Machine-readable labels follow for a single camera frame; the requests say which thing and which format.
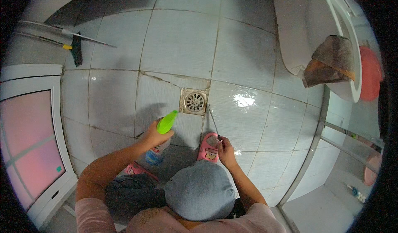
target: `pink shirt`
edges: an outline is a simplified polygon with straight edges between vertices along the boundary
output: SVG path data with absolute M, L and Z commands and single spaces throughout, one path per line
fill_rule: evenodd
M 116 232 L 111 215 L 104 202 L 96 198 L 84 198 L 75 206 L 78 233 Z M 151 208 L 140 211 L 127 225 L 126 233 L 133 232 L 179 232 L 179 233 L 286 233 L 285 228 L 272 214 L 268 206 L 253 204 L 246 215 L 236 219 L 219 219 L 201 223 L 192 229 L 185 228 L 168 208 Z

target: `pink slipper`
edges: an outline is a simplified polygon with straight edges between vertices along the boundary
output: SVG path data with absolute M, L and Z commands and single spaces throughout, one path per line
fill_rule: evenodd
M 202 159 L 205 159 L 205 160 L 211 161 L 211 162 L 218 161 L 217 146 L 213 147 L 207 143 L 207 139 L 211 136 L 217 137 L 217 133 L 210 132 L 205 136 L 205 138 L 203 139 L 202 144 L 200 146 L 200 149 L 199 149 L 198 158 L 196 159 L 197 161 L 202 160 Z
M 152 173 L 148 172 L 145 170 L 142 166 L 138 165 L 137 161 L 134 161 L 130 165 L 128 165 L 126 168 L 124 168 L 124 172 L 127 174 L 141 174 L 141 173 L 146 173 L 149 176 L 151 176 L 156 182 L 159 182 L 159 179 L 153 175 Z

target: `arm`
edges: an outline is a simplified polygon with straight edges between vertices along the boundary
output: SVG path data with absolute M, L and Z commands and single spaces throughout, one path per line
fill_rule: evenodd
M 162 135 L 157 132 L 159 120 L 152 122 L 143 138 L 126 148 L 96 159 L 88 165 L 79 177 L 76 188 L 76 201 L 83 198 L 97 198 L 105 202 L 106 186 L 130 163 L 151 148 L 167 141 L 174 132 Z
M 218 156 L 220 157 L 222 164 L 228 169 L 234 179 L 245 211 L 255 203 L 263 203 L 268 206 L 260 191 L 250 181 L 236 162 L 234 147 L 231 145 L 228 138 L 221 137 L 221 140 L 223 141 L 223 144 L 219 141 L 217 145 Z

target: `person's left hand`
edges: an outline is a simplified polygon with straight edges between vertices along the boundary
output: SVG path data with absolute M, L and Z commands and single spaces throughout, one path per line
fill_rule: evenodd
M 161 134 L 157 131 L 156 127 L 160 120 L 162 120 L 162 118 L 153 121 L 140 140 L 143 143 L 148 144 L 149 149 L 163 144 L 174 135 L 173 130 L 169 130 L 166 134 Z

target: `metal drain cover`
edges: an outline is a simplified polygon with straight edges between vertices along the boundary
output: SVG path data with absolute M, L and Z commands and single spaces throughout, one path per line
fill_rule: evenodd
M 206 112 L 207 92 L 189 88 L 181 89 L 180 112 L 204 115 Z

